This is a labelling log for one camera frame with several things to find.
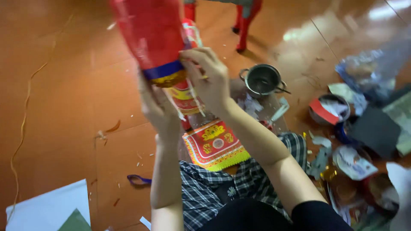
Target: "green paper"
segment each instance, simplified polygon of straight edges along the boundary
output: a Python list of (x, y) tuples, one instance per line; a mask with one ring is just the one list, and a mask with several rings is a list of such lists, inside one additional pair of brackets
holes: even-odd
[(67, 218), (58, 231), (92, 231), (78, 209)]

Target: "printed pattern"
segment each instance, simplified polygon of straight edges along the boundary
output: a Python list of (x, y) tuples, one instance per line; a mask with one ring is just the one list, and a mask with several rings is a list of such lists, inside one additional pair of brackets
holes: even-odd
[[(305, 171), (307, 147), (304, 138), (290, 132), (282, 133), (278, 138)], [(214, 192), (228, 181), (234, 181), (236, 188), (230, 188), (227, 193), (236, 195), (236, 198), (254, 198), (264, 202), (289, 219), (266, 173), (253, 158), (240, 163), (234, 177), (223, 171), (211, 172), (185, 161), (180, 161), (180, 173), (185, 230), (197, 231), (217, 215), (224, 205)]]

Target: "clear plastic bag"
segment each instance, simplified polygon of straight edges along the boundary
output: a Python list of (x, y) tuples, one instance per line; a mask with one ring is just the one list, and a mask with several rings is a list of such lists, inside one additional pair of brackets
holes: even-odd
[(335, 70), (353, 90), (363, 93), (369, 101), (380, 101), (394, 90), (395, 77), (410, 55), (411, 27), (408, 27), (380, 49), (347, 56)]

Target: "orange wire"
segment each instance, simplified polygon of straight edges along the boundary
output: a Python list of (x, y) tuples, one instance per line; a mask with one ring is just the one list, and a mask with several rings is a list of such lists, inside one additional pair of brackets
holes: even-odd
[(18, 152), (19, 149), (21, 148), (21, 146), (22, 146), (22, 144), (23, 144), (23, 141), (24, 141), (24, 138), (25, 138), (25, 124), (26, 124), (26, 120), (27, 120), (28, 102), (29, 102), (30, 94), (31, 94), (31, 81), (32, 81), (34, 75), (36, 75), (41, 69), (43, 69), (43, 68), (49, 63), (49, 61), (51, 60), (51, 57), (53, 56), (53, 53), (54, 53), (55, 45), (56, 45), (56, 43), (57, 43), (57, 39), (58, 39), (59, 36), (63, 33), (64, 28), (70, 23), (70, 21), (72, 20), (73, 16), (74, 16), (74, 13), (71, 14), (71, 16), (69, 17), (69, 19), (67, 20), (67, 22), (63, 25), (63, 28), (61, 29), (61, 31), (58, 33), (58, 35), (57, 35), (56, 39), (54, 40), (53, 45), (52, 45), (52, 47), (51, 47), (50, 55), (49, 55), (47, 61), (46, 61), (39, 69), (37, 69), (37, 71), (35, 71), (35, 72), (31, 75), (30, 79), (28, 80), (27, 97), (26, 97), (26, 100), (25, 100), (25, 103), (24, 103), (24, 117), (23, 117), (23, 122), (21, 123), (21, 130), (20, 130), (21, 140), (20, 140), (20, 144), (18, 145), (16, 151), (14, 152), (14, 154), (12, 155), (12, 158), (11, 158), (11, 160), (10, 160), (10, 167), (11, 167), (12, 172), (13, 172), (13, 174), (14, 174), (14, 178), (16, 179), (17, 192), (16, 192), (16, 196), (15, 196), (15, 198), (14, 198), (14, 203), (13, 203), (12, 211), (10, 212), (10, 216), (7, 218), (7, 224), (9, 223), (10, 218), (12, 217), (12, 215), (13, 215), (15, 209), (16, 209), (17, 197), (18, 197), (18, 193), (19, 193), (18, 176), (17, 176), (17, 171), (16, 171), (16, 169), (14, 168), (13, 160), (14, 160), (17, 152)]

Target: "hand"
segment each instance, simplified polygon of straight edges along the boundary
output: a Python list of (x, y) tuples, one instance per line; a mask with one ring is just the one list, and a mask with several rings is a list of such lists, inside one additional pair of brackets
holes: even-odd
[(194, 48), (180, 52), (187, 76), (205, 107), (219, 116), (230, 98), (227, 67), (210, 48)]
[(138, 75), (141, 96), (141, 111), (157, 131), (157, 145), (177, 145), (180, 132), (180, 119), (176, 109), (161, 88), (154, 87)]

